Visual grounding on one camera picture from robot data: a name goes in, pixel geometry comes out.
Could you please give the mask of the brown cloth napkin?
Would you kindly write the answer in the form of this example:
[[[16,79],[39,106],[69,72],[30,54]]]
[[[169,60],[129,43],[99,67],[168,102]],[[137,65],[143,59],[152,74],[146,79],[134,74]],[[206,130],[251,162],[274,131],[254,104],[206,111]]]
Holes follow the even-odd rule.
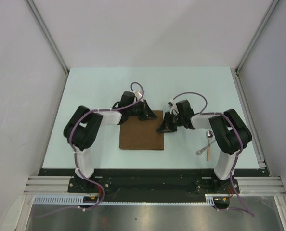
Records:
[[[119,148],[122,150],[163,151],[164,135],[157,133],[163,121],[163,111],[155,110],[157,119],[140,121],[131,116],[120,126]]]

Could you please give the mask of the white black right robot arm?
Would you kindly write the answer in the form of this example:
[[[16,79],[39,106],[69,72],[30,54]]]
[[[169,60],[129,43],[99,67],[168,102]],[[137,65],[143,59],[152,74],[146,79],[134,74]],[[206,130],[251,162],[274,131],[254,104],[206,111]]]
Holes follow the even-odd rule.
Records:
[[[157,133],[176,132],[178,127],[186,129],[207,129],[213,133],[220,155],[211,181],[211,188],[222,193],[228,188],[228,181],[240,153],[252,141],[252,134],[235,109],[222,113],[194,113],[188,100],[169,102],[170,110],[165,112],[163,122]]]

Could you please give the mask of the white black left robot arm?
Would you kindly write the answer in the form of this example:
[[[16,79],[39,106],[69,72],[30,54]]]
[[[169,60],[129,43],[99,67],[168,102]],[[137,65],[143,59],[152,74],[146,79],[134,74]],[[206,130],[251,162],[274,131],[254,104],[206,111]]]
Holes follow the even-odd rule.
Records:
[[[94,173],[85,150],[89,149],[96,140],[98,131],[104,125],[122,125],[129,117],[135,116],[140,121],[156,120],[158,116],[143,99],[143,92],[123,92],[119,101],[107,109],[89,109],[79,106],[63,131],[74,150],[75,174],[80,177],[78,186],[84,192],[91,192],[95,188]]]

